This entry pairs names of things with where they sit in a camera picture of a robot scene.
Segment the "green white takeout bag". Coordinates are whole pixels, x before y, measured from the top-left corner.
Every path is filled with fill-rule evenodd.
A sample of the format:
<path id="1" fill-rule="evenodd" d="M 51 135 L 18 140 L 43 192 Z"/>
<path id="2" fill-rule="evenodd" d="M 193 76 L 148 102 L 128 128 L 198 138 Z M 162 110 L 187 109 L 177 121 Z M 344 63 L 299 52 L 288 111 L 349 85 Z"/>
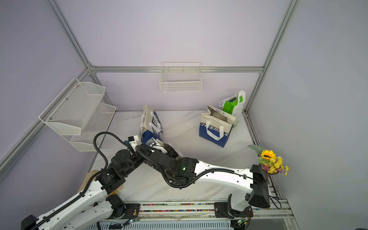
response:
<path id="1" fill-rule="evenodd" d="M 246 102 L 246 92 L 241 90 L 232 97 L 225 98 L 219 103 L 219 107 L 222 111 L 235 116 L 236 122 L 234 126 L 239 123 L 239 117 L 242 114 Z"/>

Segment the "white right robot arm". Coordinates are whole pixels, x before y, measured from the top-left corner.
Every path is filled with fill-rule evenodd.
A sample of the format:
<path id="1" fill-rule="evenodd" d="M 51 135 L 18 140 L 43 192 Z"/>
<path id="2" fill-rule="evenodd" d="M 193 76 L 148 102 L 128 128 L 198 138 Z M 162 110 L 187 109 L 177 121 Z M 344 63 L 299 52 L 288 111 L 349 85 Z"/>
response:
<path id="1" fill-rule="evenodd" d="M 253 165 L 250 169 L 223 168 L 182 157 L 169 144 L 141 144 L 135 147 L 135 151 L 172 188 L 184 189 L 197 181 L 209 182 L 239 191 L 239 195 L 230 195 L 229 208 L 232 210 L 242 211 L 248 206 L 270 207 L 267 178 L 259 165 Z"/>

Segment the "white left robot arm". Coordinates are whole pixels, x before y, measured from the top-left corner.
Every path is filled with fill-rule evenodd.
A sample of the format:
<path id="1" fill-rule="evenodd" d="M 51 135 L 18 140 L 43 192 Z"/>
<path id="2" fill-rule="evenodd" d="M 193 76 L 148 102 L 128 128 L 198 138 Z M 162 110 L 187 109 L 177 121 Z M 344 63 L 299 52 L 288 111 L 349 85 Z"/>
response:
<path id="1" fill-rule="evenodd" d="M 51 211 L 36 217 L 30 215 L 21 222 L 22 230 L 82 230 L 104 219 L 132 218 L 139 207 L 127 208 L 116 191 L 127 176 L 144 161 L 135 152 L 140 144 L 138 136 L 123 143 L 127 149 L 119 151 L 104 168 L 93 173 L 85 187 Z"/>

